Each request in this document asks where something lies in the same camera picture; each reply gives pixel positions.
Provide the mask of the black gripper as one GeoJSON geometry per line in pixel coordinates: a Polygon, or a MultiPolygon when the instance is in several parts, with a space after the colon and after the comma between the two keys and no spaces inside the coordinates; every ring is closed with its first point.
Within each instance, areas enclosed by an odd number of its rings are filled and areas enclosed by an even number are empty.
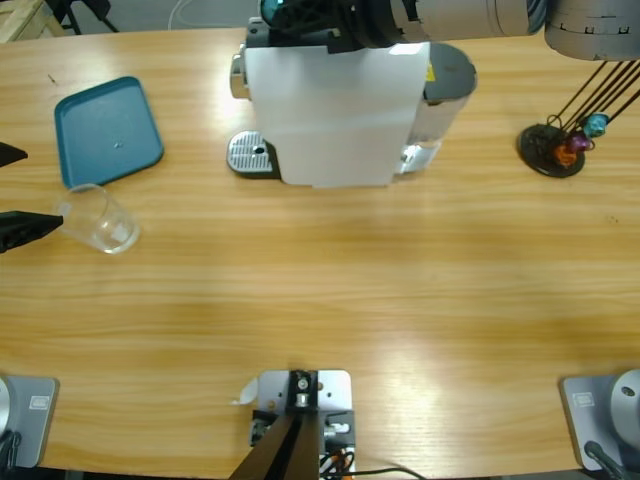
{"type": "Polygon", "coordinates": [[[269,27],[285,35],[331,31],[329,53],[422,43],[416,1],[273,0],[269,27]]]}

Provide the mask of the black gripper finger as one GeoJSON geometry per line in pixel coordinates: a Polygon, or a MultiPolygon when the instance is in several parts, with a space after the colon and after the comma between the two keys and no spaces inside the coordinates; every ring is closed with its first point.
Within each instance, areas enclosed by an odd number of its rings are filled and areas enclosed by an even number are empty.
{"type": "Polygon", "coordinates": [[[2,212],[0,252],[44,238],[63,225],[63,217],[24,211],[2,212]]]}
{"type": "Polygon", "coordinates": [[[26,151],[4,142],[0,143],[0,167],[5,167],[27,157],[26,151]]]}

